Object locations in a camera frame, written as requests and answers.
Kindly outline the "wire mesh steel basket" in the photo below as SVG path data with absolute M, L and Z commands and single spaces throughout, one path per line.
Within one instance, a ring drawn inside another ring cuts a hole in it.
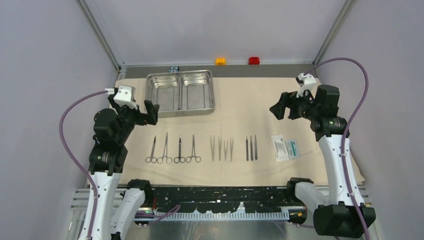
M 170 72 L 170 73 L 174 73 L 177 74 L 177 76 L 180 78 L 180 76 L 184 73 L 187 72 L 194 72 L 194 71 L 204 71 L 207 69 L 203 69 L 203 70 L 191 70 L 191 71 L 178 71 L 178 72 Z M 212 110 L 208 110 L 208 111 L 201 111 L 201 110 L 194 110 L 194 111 L 185 111 L 185 110 L 181 110 L 180 107 L 180 83 L 179 83 L 179 100 L 178 100 L 178 110 L 176 111 L 169 111 L 169 112 L 160 112 L 158 111 L 158 116 L 160 118 L 174 118 L 174 117 L 189 117 L 189 116 L 201 116 L 201 115 L 208 115 L 211 114 L 214 110 L 215 110 L 215 106 L 216 106 L 216 98 L 215 98 L 215 91 L 214 91 L 214 82 L 213 82 L 213 92 L 214 92 L 214 108 Z

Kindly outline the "green white packet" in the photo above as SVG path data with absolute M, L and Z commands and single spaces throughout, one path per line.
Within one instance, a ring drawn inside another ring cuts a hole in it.
M 298 148 L 298 143 L 296 139 L 289 139 L 286 141 L 286 146 L 288 150 L 288 157 L 290 160 L 300 158 L 300 152 Z

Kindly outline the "white sterile pouch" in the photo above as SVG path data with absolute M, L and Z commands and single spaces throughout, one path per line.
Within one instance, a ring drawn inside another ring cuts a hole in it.
M 274 147 L 275 159 L 277 162 L 288 161 L 289 153 L 283 135 L 272 135 L 272 145 Z

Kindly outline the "steel scalpel handle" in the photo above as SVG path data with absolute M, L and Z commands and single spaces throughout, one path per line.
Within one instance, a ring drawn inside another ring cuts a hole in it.
M 246 136 L 246 139 L 245 139 L 245 154 L 246 154 L 246 161 L 249 161 L 249 139 L 248 139 L 248 136 Z
M 254 160 L 254 145 L 253 145 L 253 139 L 252 136 L 250 136 L 250 160 L 253 161 Z
M 254 136 L 254 159 L 258 160 L 258 144 L 257 144 L 257 136 Z

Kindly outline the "long steel forceps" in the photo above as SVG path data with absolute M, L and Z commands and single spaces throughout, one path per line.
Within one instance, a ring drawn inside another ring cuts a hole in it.
M 168 139 L 169 139 L 169 133 L 167 132 L 165 135 L 165 142 L 164 142 L 162 156 L 157 158 L 158 164 L 163 164 L 163 163 L 171 164 L 173 162 L 173 159 L 168 156 Z

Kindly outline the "short steel scissors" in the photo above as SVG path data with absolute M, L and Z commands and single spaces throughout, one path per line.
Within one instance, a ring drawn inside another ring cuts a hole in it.
M 185 163 L 186 162 L 186 158 L 183 157 L 183 155 L 182 155 L 182 137 L 181 136 L 178 138 L 178 154 L 173 159 L 173 162 L 175 164 L 181 164 L 181 163 Z

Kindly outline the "beige cloth wrap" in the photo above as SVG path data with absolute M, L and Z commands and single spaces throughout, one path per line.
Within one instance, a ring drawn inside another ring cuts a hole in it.
M 214 78 L 215 109 L 199 116 L 160 118 L 156 125 L 136 126 L 125 146 L 128 150 L 120 183 L 132 179 L 149 180 L 154 185 L 181 186 L 283 186 L 292 177 L 309 178 L 318 186 L 326 186 L 328 178 L 325 161 L 310 122 L 277 120 L 269 108 L 282 92 L 298 90 L 297 82 L 289 77 L 216 77 Z M 168 156 L 171 164 L 146 163 L 156 137 L 154 156 L 163 155 L 168 133 Z M 182 156 L 191 155 L 192 136 L 195 151 L 201 162 L 174 163 L 178 155 L 179 137 Z M 257 139 L 258 160 L 255 160 L 254 141 Z M 271 136 L 283 135 L 296 139 L 300 158 L 276 161 Z M 210 136 L 215 136 L 214 161 L 211 156 Z M 249 161 L 246 161 L 246 136 L 249 141 Z M 254 160 L 250 159 L 250 136 Z M 222 139 L 221 161 L 218 137 Z M 230 138 L 233 156 L 230 161 Z M 224 140 L 228 141 L 225 161 Z

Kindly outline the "steel tweezers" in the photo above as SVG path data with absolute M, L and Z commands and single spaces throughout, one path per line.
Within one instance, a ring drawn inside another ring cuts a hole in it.
M 227 153 L 228 153 L 228 141 L 224 140 L 224 160 L 227 160 Z
M 211 159 L 214 161 L 215 155 L 215 136 L 210 135 L 210 149 L 211 149 Z
M 218 160 L 221 161 L 222 139 L 218 137 Z
M 230 138 L 230 161 L 233 161 L 234 138 Z

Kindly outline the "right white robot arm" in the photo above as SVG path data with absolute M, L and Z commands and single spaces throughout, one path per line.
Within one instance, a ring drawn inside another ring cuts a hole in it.
M 282 120 L 310 121 L 322 152 L 328 179 L 328 196 L 324 196 L 309 178 L 292 177 L 285 198 L 291 205 L 301 202 L 313 214 L 313 227 L 320 236 L 369 239 L 368 228 L 376 220 L 374 208 L 367 207 L 358 189 L 350 156 L 348 121 L 338 116 L 339 89 L 320 85 L 315 96 L 309 90 L 283 92 L 270 112 Z

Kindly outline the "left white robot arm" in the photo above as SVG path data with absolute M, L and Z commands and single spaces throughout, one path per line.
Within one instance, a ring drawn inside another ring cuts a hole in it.
M 114 103 L 94 116 L 94 147 L 89 155 L 90 185 L 88 206 L 79 239 L 123 240 L 134 222 L 138 208 L 153 202 L 148 180 L 128 182 L 123 199 L 113 211 L 115 194 L 128 154 L 125 142 L 136 125 L 156 125 L 160 106 L 145 100 L 146 113 Z

